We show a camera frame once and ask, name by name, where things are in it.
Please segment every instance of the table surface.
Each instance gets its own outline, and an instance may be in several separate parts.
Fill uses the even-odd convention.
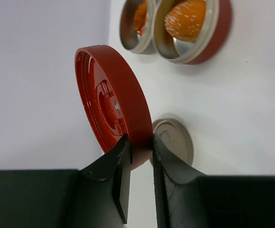
[[[275,2],[232,0],[225,45],[197,66],[126,51],[118,36],[124,2],[112,0],[109,45],[136,74],[152,120],[175,117],[188,129],[193,167],[206,174],[275,174]],[[149,162],[132,172],[130,191],[128,227],[156,227]]]

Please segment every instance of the round container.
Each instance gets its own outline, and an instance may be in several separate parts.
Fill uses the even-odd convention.
[[[157,133],[165,146],[185,161],[192,165],[194,147],[187,129],[175,119],[158,119],[153,122],[153,132]]]
[[[124,58],[112,47],[77,50],[75,71],[80,97],[92,130],[107,153],[128,134],[134,169],[149,159],[152,123],[143,91]]]
[[[153,43],[164,59],[178,64],[200,64],[210,59],[224,43],[231,25],[230,0],[206,0],[206,16],[194,43],[179,41],[165,29],[165,16],[184,0],[160,0],[152,21]]]
[[[127,0],[122,10],[119,24],[119,37],[123,47],[134,54],[152,54],[155,49],[151,39],[151,25],[153,13],[156,7],[156,0],[146,0],[147,20],[142,36],[139,36],[133,28],[133,17],[139,4],[144,0]]]

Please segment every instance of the red circular lid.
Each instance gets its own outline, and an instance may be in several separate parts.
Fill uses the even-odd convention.
[[[152,153],[152,122],[137,78],[112,47],[97,45],[77,50],[76,79],[92,130],[104,153],[128,134],[134,169]]]

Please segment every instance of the orange food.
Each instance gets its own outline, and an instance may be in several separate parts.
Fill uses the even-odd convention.
[[[176,5],[165,17],[165,28],[174,38],[194,42],[201,31],[206,13],[205,0],[188,0]]]
[[[146,24],[146,17],[147,17],[147,3],[144,0],[142,4],[137,7],[137,10],[134,14],[133,18],[133,26],[134,30],[141,36],[144,32],[143,27]]]

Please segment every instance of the gray lid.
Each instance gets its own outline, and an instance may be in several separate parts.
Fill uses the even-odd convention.
[[[194,147],[186,128],[175,119],[158,119],[152,123],[153,132],[157,133],[165,146],[191,165],[194,158]]]

